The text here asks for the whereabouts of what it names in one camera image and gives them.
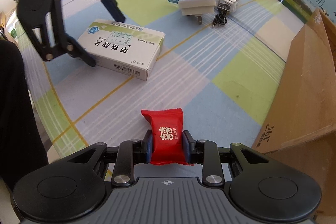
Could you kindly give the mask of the red candy packet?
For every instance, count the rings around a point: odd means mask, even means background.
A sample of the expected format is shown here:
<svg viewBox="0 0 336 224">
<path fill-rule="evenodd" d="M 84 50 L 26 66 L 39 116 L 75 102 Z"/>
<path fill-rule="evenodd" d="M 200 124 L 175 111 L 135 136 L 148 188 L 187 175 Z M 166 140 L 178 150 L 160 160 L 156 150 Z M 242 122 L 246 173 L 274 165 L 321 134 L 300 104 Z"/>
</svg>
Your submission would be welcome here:
<svg viewBox="0 0 336 224">
<path fill-rule="evenodd" d="M 153 152 L 150 163 L 153 165 L 186 165 L 183 151 L 183 110 L 142 110 L 141 114 L 150 123 L 153 135 Z"/>
</svg>

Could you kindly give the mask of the white green tablet box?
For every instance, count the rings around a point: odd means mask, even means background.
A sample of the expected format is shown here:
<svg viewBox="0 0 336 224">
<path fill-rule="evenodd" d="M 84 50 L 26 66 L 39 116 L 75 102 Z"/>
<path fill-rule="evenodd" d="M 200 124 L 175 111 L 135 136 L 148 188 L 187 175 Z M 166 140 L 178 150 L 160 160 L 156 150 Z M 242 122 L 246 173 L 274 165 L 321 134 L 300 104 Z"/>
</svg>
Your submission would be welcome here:
<svg viewBox="0 0 336 224">
<path fill-rule="evenodd" d="M 146 81 L 163 46 L 165 33 L 97 19 L 78 38 L 96 65 Z"/>
</svg>

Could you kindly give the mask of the white power adapter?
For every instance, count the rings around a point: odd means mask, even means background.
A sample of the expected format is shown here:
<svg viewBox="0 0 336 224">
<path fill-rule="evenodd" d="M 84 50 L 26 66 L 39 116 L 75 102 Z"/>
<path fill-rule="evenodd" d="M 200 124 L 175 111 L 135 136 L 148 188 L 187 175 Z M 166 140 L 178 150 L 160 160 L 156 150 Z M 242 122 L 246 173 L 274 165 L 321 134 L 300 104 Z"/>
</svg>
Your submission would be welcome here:
<svg viewBox="0 0 336 224">
<path fill-rule="evenodd" d="M 215 0 L 180 0 L 178 7 L 183 16 L 196 16 L 198 24 L 203 24 L 202 15 L 214 13 Z"/>
</svg>

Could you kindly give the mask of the open cardboard box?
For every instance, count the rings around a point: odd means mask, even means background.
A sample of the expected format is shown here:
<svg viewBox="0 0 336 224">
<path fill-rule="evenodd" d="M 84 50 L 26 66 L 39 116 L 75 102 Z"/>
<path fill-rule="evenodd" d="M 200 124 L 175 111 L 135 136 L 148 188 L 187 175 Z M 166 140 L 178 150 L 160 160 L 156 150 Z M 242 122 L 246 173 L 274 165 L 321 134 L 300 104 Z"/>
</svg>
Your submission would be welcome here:
<svg viewBox="0 0 336 224">
<path fill-rule="evenodd" d="M 335 24 L 315 9 L 291 41 L 253 149 L 318 182 L 317 221 L 335 223 Z"/>
</svg>

